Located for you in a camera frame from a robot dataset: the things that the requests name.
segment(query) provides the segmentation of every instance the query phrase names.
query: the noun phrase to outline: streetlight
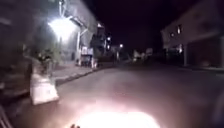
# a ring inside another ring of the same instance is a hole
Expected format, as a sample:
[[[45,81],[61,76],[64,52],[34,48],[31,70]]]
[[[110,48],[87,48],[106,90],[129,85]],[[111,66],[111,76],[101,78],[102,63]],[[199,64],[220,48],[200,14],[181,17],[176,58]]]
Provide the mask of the streetlight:
[[[98,27],[98,28],[102,28],[103,26],[102,26],[100,23],[98,23],[98,24],[97,24],[97,27]]]
[[[110,45],[107,45],[107,49],[110,49]]]
[[[120,44],[120,45],[119,45],[119,47],[120,47],[120,48],[123,48],[123,47],[124,47],[124,45],[123,45],[123,44]]]
[[[69,18],[59,18],[48,23],[56,34],[57,38],[63,41],[69,39],[71,34],[77,29],[77,26]]]

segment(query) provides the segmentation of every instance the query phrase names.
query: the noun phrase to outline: window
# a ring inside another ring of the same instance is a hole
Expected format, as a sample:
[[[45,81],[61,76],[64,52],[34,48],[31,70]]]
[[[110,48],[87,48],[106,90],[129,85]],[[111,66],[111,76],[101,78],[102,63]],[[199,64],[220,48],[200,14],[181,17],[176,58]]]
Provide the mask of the window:
[[[180,34],[181,32],[182,32],[182,25],[179,24],[179,25],[177,26],[177,34]]]
[[[174,33],[173,32],[170,33],[170,37],[174,37]]]

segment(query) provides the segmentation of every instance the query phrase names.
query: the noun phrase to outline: sidewalk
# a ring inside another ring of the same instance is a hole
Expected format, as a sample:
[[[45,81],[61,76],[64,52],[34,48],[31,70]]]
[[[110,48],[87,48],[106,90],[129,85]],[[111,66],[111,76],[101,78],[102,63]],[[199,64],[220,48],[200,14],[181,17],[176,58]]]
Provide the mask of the sidewalk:
[[[183,66],[183,65],[172,65],[172,64],[166,64],[166,65],[180,67],[180,68],[184,68],[184,69],[195,70],[195,71],[206,71],[206,72],[218,73],[218,74],[223,74],[224,73],[224,68],[195,67],[195,66]]]
[[[55,81],[55,84],[61,85],[65,82],[71,81],[73,79],[85,76],[89,73],[92,73],[94,70],[92,68],[77,67],[77,66],[68,66],[62,70],[56,70],[52,73],[52,79]]]

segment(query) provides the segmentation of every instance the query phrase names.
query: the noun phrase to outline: light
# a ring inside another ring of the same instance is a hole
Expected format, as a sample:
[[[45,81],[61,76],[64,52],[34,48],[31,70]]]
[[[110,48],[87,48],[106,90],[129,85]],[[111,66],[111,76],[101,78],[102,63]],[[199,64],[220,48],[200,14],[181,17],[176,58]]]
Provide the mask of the light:
[[[103,26],[102,26],[100,23],[98,23],[98,24],[97,24],[97,27],[98,27],[98,28],[102,28]]]
[[[71,34],[77,29],[77,26],[68,18],[53,20],[48,25],[55,32],[56,36],[63,41],[68,40]]]
[[[124,45],[123,44],[120,44],[120,46],[119,46],[120,48],[123,48],[124,47]]]
[[[77,122],[81,128],[160,128],[156,120],[142,112],[93,112]]]
[[[107,45],[107,49],[110,49],[110,45]]]
[[[180,28],[178,28],[178,29],[177,29],[177,33],[178,33],[178,34],[180,34],[180,33],[181,33]]]
[[[108,41],[111,41],[111,37],[107,37],[107,40],[108,40]]]
[[[181,44],[178,47],[178,51],[179,51],[179,53],[182,53],[183,52],[183,48],[182,48],[182,45]]]
[[[174,33],[170,33],[170,36],[171,36],[171,37],[174,37]]]

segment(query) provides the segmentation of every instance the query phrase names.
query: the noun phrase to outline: road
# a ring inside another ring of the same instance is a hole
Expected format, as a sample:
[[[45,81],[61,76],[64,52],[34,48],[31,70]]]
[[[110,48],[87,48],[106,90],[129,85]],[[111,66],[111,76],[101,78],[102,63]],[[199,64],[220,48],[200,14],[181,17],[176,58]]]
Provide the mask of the road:
[[[24,100],[7,111],[16,128],[64,128],[99,110],[141,111],[168,128],[199,128],[211,121],[223,83],[220,74],[167,66],[121,67],[59,86],[58,102],[32,106]]]

